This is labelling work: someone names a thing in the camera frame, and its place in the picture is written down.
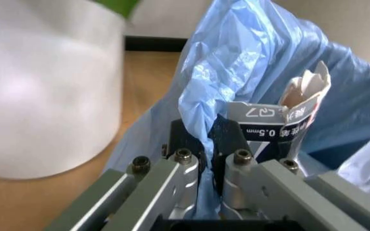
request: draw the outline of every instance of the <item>white wall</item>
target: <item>white wall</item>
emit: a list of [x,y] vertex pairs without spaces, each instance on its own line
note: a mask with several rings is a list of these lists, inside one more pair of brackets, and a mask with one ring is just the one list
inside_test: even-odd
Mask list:
[[370,0],[274,0],[370,62]]
[[142,0],[125,34],[189,38],[212,0]]

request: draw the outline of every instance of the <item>blue plastic bag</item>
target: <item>blue plastic bag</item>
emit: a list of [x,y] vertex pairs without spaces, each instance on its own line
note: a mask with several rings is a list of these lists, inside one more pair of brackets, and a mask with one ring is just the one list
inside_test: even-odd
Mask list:
[[[157,161],[170,122],[179,117],[211,159],[207,133],[218,113],[226,116],[226,102],[277,104],[288,81],[320,60],[332,87],[302,150],[339,166],[370,139],[370,64],[271,1],[215,0],[182,51],[169,92],[126,132],[105,169],[124,171],[144,154]],[[196,218],[217,217],[209,168],[202,174]]]

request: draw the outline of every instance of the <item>wooden floor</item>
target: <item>wooden floor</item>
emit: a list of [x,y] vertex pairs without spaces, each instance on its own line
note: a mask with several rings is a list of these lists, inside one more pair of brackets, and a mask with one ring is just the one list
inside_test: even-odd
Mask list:
[[179,53],[125,54],[122,124],[97,157],[73,170],[39,180],[0,179],[0,231],[37,231],[58,216],[101,173],[133,122],[168,90]]

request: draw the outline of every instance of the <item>white plastic bin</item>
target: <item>white plastic bin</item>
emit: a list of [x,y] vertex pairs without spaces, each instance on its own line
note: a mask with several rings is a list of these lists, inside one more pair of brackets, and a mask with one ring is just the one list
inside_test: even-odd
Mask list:
[[90,160],[120,124],[124,20],[87,0],[0,0],[0,177]]

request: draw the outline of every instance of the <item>hex socket screw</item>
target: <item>hex socket screw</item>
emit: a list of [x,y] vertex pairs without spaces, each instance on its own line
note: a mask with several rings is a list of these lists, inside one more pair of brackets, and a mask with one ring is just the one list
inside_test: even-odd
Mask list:
[[252,160],[252,154],[246,149],[238,149],[234,153],[234,164],[247,165]]
[[294,160],[290,160],[290,159],[287,159],[287,158],[282,158],[282,159],[279,160],[279,162],[285,168],[287,168],[290,172],[292,172],[293,174],[297,174],[298,173],[299,166],[298,166],[298,164]]
[[191,163],[192,152],[187,148],[180,148],[175,151],[174,161],[180,163],[181,165],[187,165]]
[[151,169],[151,161],[146,156],[138,156],[132,160],[132,172],[146,174]]

